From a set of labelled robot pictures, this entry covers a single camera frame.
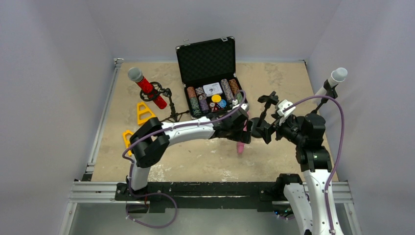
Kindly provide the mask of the black tripod shock-mount stand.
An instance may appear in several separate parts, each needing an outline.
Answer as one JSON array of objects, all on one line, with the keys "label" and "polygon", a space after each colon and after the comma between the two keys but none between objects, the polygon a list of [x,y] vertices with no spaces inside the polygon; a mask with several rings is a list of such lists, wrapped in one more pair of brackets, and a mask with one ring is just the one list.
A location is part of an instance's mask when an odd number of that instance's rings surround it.
[{"label": "black tripod shock-mount stand", "polygon": [[167,106],[170,108],[170,116],[163,119],[162,122],[179,122],[184,114],[189,114],[190,110],[177,112],[174,102],[172,101],[172,91],[169,88],[163,88],[158,82],[151,82],[152,89],[149,92],[141,90],[140,98],[144,102],[153,101],[159,109],[164,109]]}]

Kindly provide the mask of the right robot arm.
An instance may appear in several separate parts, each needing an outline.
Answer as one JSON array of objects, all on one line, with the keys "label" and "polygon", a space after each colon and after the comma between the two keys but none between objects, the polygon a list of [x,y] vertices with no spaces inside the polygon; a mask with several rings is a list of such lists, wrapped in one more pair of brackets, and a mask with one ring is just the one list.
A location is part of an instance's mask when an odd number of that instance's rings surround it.
[{"label": "right robot arm", "polygon": [[276,140],[287,139],[296,147],[296,159],[304,177],[280,174],[277,183],[289,201],[294,219],[302,235],[342,235],[332,190],[331,157],[323,146],[325,119],[310,113],[286,119],[273,114],[275,121],[265,124],[262,136],[266,143],[271,134]]}]

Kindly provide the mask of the black round-base mic stand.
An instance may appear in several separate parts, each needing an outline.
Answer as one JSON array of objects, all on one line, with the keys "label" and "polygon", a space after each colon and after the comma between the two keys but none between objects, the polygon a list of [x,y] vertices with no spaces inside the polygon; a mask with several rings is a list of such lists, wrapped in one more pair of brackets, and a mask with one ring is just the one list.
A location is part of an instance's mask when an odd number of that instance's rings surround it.
[{"label": "black round-base mic stand", "polygon": [[314,94],[314,96],[318,96],[320,102],[311,113],[316,114],[318,110],[329,101],[329,97],[333,99],[338,97],[336,86],[337,84],[333,85],[328,79],[324,82],[323,86]]}]

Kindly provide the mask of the red glitter microphone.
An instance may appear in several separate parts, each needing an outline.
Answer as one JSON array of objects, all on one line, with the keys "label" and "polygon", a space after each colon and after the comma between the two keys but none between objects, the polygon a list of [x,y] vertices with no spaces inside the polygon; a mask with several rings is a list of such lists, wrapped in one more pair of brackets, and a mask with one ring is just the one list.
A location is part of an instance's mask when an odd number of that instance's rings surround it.
[{"label": "red glitter microphone", "polygon": [[154,85],[143,76],[142,71],[139,68],[130,68],[127,75],[131,81],[135,82],[141,88],[141,91],[143,92],[142,100],[146,100],[147,102],[153,101],[159,109],[167,107],[165,100],[158,94],[159,92]]}]

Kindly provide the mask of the white microphone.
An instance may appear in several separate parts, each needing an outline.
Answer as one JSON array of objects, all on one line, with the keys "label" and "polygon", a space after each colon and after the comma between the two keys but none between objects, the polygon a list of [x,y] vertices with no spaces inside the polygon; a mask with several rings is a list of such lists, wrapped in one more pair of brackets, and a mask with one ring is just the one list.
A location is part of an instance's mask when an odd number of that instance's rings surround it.
[{"label": "white microphone", "polygon": [[315,93],[315,95],[325,95],[336,99],[338,97],[336,87],[345,81],[348,75],[348,71],[345,68],[337,68],[331,72],[330,77],[324,81],[321,88]]}]

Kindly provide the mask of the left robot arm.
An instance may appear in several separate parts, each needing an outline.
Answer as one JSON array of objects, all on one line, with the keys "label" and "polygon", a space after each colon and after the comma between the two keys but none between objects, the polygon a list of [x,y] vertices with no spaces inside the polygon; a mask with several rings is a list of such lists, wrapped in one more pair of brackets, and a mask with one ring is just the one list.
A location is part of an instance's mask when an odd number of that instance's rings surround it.
[{"label": "left robot arm", "polygon": [[130,158],[131,166],[127,176],[130,191],[136,192],[148,184],[148,176],[153,165],[158,163],[166,149],[173,145],[210,139],[228,139],[250,143],[248,131],[249,115],[246,108],[236,108],[220,117],[212,114],[199,119],[167,123],[154,117],[140,127],[131,137],[130,145],[123,152],[123,158]]}]

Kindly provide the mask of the pink microphone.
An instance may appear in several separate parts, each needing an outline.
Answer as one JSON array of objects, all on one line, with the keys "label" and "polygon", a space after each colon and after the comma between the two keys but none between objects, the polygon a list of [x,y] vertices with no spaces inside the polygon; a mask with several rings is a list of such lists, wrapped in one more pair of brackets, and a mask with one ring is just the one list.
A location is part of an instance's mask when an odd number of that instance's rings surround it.
[{"label": "pink microphone", "polygon": [[[243,131],[247,131],[247,120],[244,123]],[[245,144],[243,142],[236,143],[236,152],[238,155],[241,155],[244,152],[244,146]]]}]

